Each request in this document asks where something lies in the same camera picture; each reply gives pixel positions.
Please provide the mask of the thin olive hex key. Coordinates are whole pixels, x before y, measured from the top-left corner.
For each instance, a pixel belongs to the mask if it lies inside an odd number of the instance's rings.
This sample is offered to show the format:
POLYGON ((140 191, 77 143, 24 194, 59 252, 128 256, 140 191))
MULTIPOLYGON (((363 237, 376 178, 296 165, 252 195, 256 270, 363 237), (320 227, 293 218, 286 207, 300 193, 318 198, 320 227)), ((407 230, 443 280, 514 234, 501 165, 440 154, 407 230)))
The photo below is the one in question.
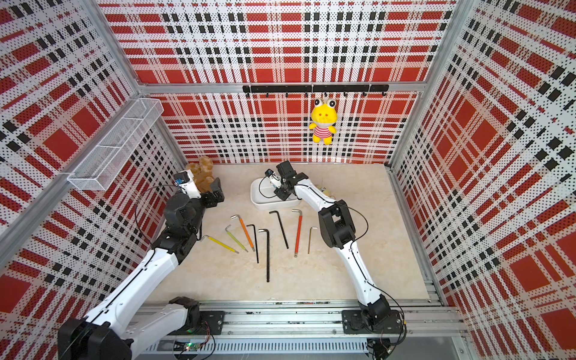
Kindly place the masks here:
POLYGON ((308 233, 308 241, 307 241, 307 254, 311 253, 311 241, 312 241, 312 235, 314 233, 315 230, 318 230, 317 226, 312 226, 309 229, 309 233, 308 233))

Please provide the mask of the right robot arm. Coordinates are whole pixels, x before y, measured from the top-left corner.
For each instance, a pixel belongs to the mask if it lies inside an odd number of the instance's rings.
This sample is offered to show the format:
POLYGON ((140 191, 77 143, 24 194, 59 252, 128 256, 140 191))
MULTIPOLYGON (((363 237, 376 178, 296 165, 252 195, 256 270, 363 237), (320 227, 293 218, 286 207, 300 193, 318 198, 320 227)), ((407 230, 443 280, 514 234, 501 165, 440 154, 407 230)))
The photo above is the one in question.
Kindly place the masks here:
POLYGON ((350 214, 353 208, 342 199, 325 195, 307 175, 297 173, 289 161, 276 168, 276 171, 265 171, 274 195, 281 200, 294 195, 316 211, 323 241, 342 259, 360 308, 361 325, 357 329, 380 334, 390 332, 403 337, 406 331, 403 312, 392 309, 386 292, 374 284, 359 252, 356 227, 350 214))

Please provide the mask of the long black hex key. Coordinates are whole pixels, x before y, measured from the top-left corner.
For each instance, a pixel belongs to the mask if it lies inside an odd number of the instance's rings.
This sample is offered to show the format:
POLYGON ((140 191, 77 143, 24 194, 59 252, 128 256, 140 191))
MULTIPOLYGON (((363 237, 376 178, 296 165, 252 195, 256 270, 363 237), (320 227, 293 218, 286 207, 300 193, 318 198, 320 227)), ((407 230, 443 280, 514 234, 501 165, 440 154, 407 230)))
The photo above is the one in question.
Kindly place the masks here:
POLYGON ((266 282, 270 282, 270 233, 268 229, 258 229, 258 233, 266 235, 266 282))

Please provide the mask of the white plastic storage box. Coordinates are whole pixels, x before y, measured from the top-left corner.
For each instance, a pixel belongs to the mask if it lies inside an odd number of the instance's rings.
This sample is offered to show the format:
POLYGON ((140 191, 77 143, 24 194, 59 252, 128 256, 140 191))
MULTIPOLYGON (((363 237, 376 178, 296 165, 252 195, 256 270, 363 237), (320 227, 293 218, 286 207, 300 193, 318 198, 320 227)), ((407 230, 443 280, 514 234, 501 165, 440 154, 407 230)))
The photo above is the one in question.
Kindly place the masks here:
POLYGON ((280 199, 274 193, 275 188, 267 178, 255 179, 250 185, 250 201, 260 211, 274 211, 285 208, 295 208, 301 202, 294 195, 286 200, 280 199))

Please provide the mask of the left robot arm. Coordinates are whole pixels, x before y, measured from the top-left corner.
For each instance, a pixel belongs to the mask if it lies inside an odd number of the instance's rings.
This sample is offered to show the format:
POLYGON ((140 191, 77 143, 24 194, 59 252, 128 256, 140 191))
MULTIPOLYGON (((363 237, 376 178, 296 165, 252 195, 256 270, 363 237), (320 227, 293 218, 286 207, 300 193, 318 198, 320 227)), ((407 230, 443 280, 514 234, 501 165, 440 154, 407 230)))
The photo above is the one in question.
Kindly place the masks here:
POLYGON ((206 210, 224 201, 220 179, 200 193, 192 176, 188 170, 175 175, 177 192, 164 209, 166 228, 136 269, 83 318, 68 319, 58 330, 60 359, 135 359, 171 332, 203 327, 197 301, 182 296, 129 325, 144 301, 199 241, 206 210))

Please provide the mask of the red hex key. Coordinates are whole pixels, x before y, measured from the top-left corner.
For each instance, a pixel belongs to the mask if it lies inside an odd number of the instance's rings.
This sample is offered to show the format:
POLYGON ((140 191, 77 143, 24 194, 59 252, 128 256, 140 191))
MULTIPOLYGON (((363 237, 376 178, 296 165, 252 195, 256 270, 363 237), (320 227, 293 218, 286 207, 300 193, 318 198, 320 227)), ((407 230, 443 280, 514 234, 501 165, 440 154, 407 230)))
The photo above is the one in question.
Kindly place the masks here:
POLYGON ((294 257, 297 258, 298 254, 299 254, 299 244, 300 244, 300 237, 301 237, 301 231, 302 231, 303 214, 302 214, 302 210, 297 209, 297 208, 291 209, 291 212, 298 214, 298 226, 297 226, 297 231, 296 231, 296 236, 295 236, 295 250, 294 250, 294 257))

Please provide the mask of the black medium hex key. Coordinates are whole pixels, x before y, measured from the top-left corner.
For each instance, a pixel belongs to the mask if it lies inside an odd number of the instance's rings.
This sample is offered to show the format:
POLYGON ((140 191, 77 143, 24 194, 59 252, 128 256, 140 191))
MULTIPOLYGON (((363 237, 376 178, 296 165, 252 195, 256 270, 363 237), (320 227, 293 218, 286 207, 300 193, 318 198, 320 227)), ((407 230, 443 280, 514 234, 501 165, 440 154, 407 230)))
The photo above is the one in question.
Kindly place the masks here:
POLYGON ((283 242, 284 242, 284 244, 285 244, 285 246, 286 246, 286 249, 290 249, 289 243, 288 243, 288 240, 287 240, 287 236, 286 236, 286 233, 285 233, 284 225, 283 225, 283 222, 282 222, 281 215, 280 215, 279 211, 273 210, 273 211, 270 211, 269 214, 271 214, 271 215, 276 215, 276 216, 277 216, 277 220, 278 220, 278 223, 279 223, 279 226, 280 226, 280 231, 281 231, 281 234, 282 234, 282 237, 283 237, 283 242))

